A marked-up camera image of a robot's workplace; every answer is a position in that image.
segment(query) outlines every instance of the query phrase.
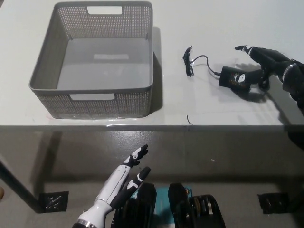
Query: white table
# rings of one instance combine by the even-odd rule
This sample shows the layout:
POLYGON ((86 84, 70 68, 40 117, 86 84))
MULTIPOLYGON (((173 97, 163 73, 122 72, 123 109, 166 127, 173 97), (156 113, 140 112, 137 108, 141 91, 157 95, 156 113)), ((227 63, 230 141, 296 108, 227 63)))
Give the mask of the white table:
MULTIPOLYGON (((154 52, 162 66, 162 107, 141 119, 58 120, 51 117, 28 84, 50 16, 58 0, 5 0, 0 9, 0 126, 26 130, 206 130, 265 129, 300 126, 304 118, 296 103, 274 77, 273 100, 240 99, 205 65, 186 76, 181 57, 193 45, 191 57, 205 54, 210 66, 253 68, 248 55, 234 50, 253 45, 279 50, 304 62, 302 0, 151 0, 154 52)), ((205 64, 205 59, 197 63, 205 64)))

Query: floor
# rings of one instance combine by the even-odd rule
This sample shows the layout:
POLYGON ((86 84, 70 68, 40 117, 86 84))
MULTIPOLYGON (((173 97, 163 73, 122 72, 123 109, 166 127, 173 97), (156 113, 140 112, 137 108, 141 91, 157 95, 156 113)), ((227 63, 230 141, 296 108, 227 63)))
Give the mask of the floor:
MULTIPOLYGON (((34 194, 69 191, 67 212, 35 214, 3 182, 0 228, 72 227, 110 173, 139 146, 147 182, 212 194, 227 228, 304 227, 304 214, 263 215, 257 194, 302 189, 304 152, 280 132, 3 132, 1 160, 34 194)), ((107 227, 113 215, 107 219, 107 227)))

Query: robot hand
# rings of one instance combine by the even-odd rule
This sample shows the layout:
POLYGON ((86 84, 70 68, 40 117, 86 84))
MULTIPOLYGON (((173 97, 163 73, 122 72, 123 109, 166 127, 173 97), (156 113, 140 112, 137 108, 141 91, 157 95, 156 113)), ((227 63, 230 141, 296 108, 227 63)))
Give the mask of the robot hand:
POLYGON ((107 214, 123 206, 148 176, 150 168, 145 167, 133 180, 125 185, 129 176, 129 170, 133 166, 138 165, 139 160, 147 154, 147 147, 148 145, 144 145, 137 149, 116 168, 105 182, 93 206, 79 216, 77 223, 72 228, 105 227, 105 217, 107 214))
POLYGON ((283 90, 290 93, 300 109, 304 108, 304 64, 289 59, 282 53, 260 47, 238 46, 235 50, 241 50, 261 65, 261 70, 245 74, 245 82, 259 83, 262 87, 269 76, 278 75, 283 83, 283 90))

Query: basket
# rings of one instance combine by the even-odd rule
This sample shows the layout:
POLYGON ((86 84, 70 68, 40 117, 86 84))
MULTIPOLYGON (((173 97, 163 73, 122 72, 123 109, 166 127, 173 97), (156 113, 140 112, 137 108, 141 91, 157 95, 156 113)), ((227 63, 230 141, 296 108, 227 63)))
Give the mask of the basket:
POLYGON ((29 83, 54 118, 147 116, 152 85, 151 3, 55 5, 29 83))

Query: power cord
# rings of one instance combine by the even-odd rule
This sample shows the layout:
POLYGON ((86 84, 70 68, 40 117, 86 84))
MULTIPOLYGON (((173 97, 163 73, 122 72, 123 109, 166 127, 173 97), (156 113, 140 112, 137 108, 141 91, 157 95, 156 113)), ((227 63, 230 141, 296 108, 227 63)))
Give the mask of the power cord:
POLYGON ((187 48, 187 50, 185 51, 184 53, 184 56, 183 56, 183 60, 184 60, 184 63, 185 63, 185 66, 186 66, 186 74, 187 76, 189 77, 192 77, 194 76, 194 73, 193 73, 193 67, 192 67, 192 63, 197 60, 198 58, 200 57, 205 57, 207 59, 207 67, 208 69, 214 73, 216 76, 220 76, 220 73, 219 72, 215 72, 213 71, 210 67, 209 67, 209 60, 208 60, 208 57, 205 56, 205 55, 201 55, 201 56, 197 56, 193 61, 190 60, 190 52, 192 50, 192 46, 187 48))

